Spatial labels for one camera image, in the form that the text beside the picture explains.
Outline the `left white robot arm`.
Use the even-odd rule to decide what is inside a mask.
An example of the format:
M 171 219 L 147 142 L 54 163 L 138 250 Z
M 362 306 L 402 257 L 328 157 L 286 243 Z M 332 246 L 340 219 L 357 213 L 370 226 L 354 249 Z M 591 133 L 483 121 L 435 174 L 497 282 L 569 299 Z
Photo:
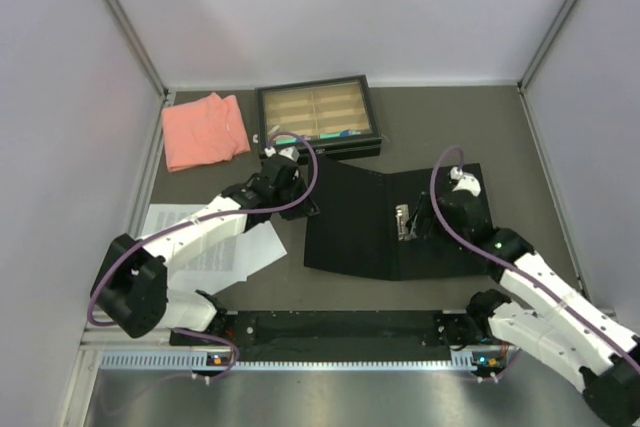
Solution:
M 318 212 L 311 199 L 314 181 L 306 181 L 296 148 L 269 149 L 261 170 L 224 189 L 190 217 L 140 239 L 116 237 L 108 247 L 90 293 L 87 319 L 97 326 L 94 309 L 106 315 L 104 326 L 119 326 L 140 338 L 156 328 L 190 330 L 205 343 L 226 334 L 227 321 L 212 294 L 170 281 L 208 248 L 240 236 L 279 214 L 285 220 Z

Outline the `black ring binder folder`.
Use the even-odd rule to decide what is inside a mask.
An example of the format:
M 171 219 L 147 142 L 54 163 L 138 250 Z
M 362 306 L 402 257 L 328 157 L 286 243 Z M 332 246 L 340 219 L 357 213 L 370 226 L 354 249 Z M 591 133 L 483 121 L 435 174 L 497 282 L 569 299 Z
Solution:
M 439 250 L 416 249 L 407 221 L 420 194 L 452 192 L 449 168 L 392 174 L 321 157 L 311 194 L 320 213 L 307 222 L 304 264 L 317 270 L 389 281 L 480 275 L 483 260 L 454 240 L 433 207 Z

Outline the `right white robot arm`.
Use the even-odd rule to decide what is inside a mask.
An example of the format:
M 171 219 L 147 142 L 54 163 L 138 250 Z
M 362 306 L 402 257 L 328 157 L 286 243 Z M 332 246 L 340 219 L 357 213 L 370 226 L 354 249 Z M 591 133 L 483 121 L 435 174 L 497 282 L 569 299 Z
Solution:
M 498 289 L 475 294 L 466 327 L 476 341 L 494 338 L 527 352 L 581 393 L 609 426 L 639 420 L 639 335 L 567 284 L 515 231 L 492 225 L 476 188 L 421 194 L 397 208 L 402 239 L 440 234 L 476 254 Z

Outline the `printed white paper sheet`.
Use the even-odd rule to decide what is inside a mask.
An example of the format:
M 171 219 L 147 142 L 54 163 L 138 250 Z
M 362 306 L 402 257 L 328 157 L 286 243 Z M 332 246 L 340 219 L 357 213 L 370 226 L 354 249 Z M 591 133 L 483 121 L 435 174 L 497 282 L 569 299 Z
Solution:
M 234 272 L 248 278 L 286 254 L 272 223 L 267 221 L 247 233 L 210 246 L 180 271 Z M 170 270 L 168 280 L 180 271 Z

